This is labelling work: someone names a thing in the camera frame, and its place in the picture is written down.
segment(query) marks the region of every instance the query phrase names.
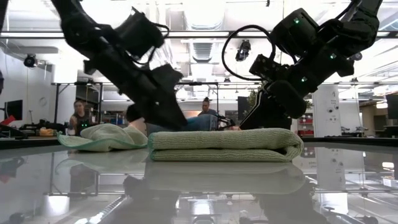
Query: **reflective table surface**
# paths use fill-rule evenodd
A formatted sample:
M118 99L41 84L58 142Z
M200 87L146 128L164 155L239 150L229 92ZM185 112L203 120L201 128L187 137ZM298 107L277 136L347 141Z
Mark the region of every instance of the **reflective table surface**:
M147 156L0 151L0 223L398 223L398 149L308 143L285 164Z

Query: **ceiling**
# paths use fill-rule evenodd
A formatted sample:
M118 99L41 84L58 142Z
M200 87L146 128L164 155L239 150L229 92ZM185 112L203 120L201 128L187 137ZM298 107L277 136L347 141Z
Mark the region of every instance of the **ceiling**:
M48 32L60 31L59 18L50 0L10 0L7 19L3 31L8 32ZM130 14L130 6L133 4L138 10L144 12L154 22L167 24L172 31L179 30L235 30L248 24L257 24L272 30L272 28L297 8L304 8L319 24L339 14L349 3L348 0L274 0L269 7L267 1L246 0L84 0L83 8L99 23L111 24L116 27ZM380 30L398 30L398 1L385 0L379 11L381 21ZM228 66L236 73L250 77L249 67L257 54L267 55L271 51L271 45L265 39L249 39L251 52L249 58L243 62L236 62L234 57L242 39L233 39L226 50ZM15 54L37 54L41 60L56 64L59 60L81 61L83 57L60 39L9 39L2 40ZM158 50L159 55L154 59L151 67L159 66L164 62L171 63L180 69L185 80L222 82L228 76L221 64L221 48L224 39L170 39ZM363 52L363 59L355 64L355 77L360 82L398 81L398 59L396 55L398 40L380 39L370 49ZM197 58L209 59L208 64L198 64ZM292 63L291 59L280 51L276 61ZM93 78L99 82L107 79L100 73L95 73ZM348 82L353 77L340 78L333 75L328 82ZM243 82L231 77L232 82ZM223 90L220 98L235 97L249 94L250 88L255 85L224 86L230 90ZM340 86L340 95L343 98L352 98L355 93L362 96L374 95L374 85L361 85L355 89L350 86ZM201 98L210 94L213 90L208 86L186 89L196 94L187 97Z

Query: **black tank top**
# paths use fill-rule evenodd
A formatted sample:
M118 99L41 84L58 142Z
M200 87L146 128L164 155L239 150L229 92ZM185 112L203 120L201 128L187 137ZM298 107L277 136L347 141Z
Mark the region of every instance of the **black tank top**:
M74 113L73 116L76 118L76 133L75 136L80 136L80 131L87 128L90 122L89 113L85 113L84 116L80 116L77 113Z

